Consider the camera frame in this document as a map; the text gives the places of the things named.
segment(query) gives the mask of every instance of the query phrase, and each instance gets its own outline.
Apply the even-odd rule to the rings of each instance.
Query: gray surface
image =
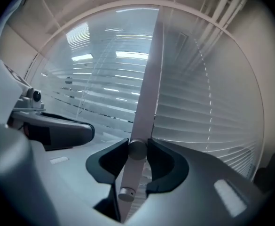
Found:
[[[13,111],[15,111],[15,109],[18,109],[20,111],[22,108],[23,109],[31,109],[31,110],[33,110],[34,108],[35,109],[44,109],[44,104],[42,103],[42,101],[40,101],[40,103],[38,103],[35,106],[33,106],[32,103],[36,103],[36,102],[33,102],[33,100],[31,98],[20,96],[20,98],[16,102],[16,105],[15,105],[15,108]]]
[[[86,160],[90,155],[117,142],[119,141],[116,140],[91,146],[86,145],[71,149],[48,151],[46,152],[46,157],[48,159],[67,157],[69,159],[54,164],[53,167],[78,197],[87,205],[93,207],[102,199],[108,197],[111,185],[96,182],[86,170]]]
[[[91,176],[87,176],[89,179],[89,184],[85,184],[85,191],[81,194],[78,191],[78,185],[72,184],[67,179],[66,173],[70,172],[71,170],[64,171],[63,166],[59,167],[65,162],[61,162],[55,165],[52,165],[49,161],[50,155],[56,157],[61,155],[60,151],[52,151],[50,153],[46,152],[41,143],[36,141],[31,141],[32,149],[33,149],[33,156],[36,164],[36,168],[40,175],[41,181],[43,186],[48,193],[54,207],[56,213],[59,218],[59,223],[61,226],[69,226],[69,225],[76,225],[76,226],[85,226],[86,224],[95,225],[95,226],[115,226],[120,225],[114,220],[103,216],[98,211],[92,209],[91,205],[95,203],[100,197],[96,198],[97,196],[93,197],[95,191],[99,190],[97,187],[98,184],[94,181]],[[74,157],[70,155],[71,153],[67,153],[69,156],[69,161],[74,163]],[[79,166],[70,166],[70,168],[76,170]]]
[[[51,118],[39,115],[37,112],[14,112],[12,117],[34,126],[48,127],[51,145],[47,148],[83,145],[90,142],[94,134],[87,124]]]
[[[189,164],[187,178],[172,192],[150,194],[126,225],[244,225],[262,202],[258,188],[215,157],[178,145],[164,146],[183,155]],[[232,218],[214,189],[224,179],[247,204],[247,209]]]

